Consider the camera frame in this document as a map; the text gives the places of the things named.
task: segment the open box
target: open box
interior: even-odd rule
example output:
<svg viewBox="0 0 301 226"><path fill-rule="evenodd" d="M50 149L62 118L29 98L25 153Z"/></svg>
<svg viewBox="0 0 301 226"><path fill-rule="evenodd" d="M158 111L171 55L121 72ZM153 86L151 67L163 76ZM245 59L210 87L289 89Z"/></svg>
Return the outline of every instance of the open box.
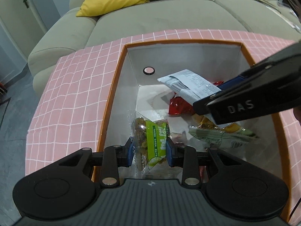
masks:
<svg viewBox="0 0 301 226"><path fill-rule="evenodd" d="M131 134L128 110L151 121L168 119L171 132L188 134L190 119L168 115L173 91L158 78L189 69L210 82L227 81L255 62L242 43L217 40L166 40L125 45L112 82L97 151L124 145ZM154 74L143 69L152 67ZM261 142L245 146L245 159L290 183L287 143L279 114L240 122Z"/></svg>

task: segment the sofa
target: sofa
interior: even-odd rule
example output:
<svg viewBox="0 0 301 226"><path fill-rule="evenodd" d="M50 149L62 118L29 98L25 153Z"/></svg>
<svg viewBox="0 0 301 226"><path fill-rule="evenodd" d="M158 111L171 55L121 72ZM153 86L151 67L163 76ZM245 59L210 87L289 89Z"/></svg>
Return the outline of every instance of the sofa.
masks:
<svg viewBox="0 0 301 226"><path fill-rule="evenodd" d="M76 17L84 0L70 0L70 11L44 35L28 58L33 88L41 97L58 59L77 50L137 34L198 28L249 31L298 41L301 34L255 0L156 0L98 17ZM289 21L301 24L290 9L277 6Z"/></svg>

